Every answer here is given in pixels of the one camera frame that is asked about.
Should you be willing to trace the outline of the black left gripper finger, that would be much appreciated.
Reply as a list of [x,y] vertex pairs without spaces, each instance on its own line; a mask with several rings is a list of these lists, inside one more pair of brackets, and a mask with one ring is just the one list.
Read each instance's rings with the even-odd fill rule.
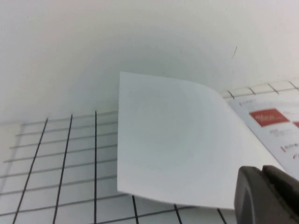
[[299,181],[275,166],[242,166],[234,208],[238,224],[297,224]]

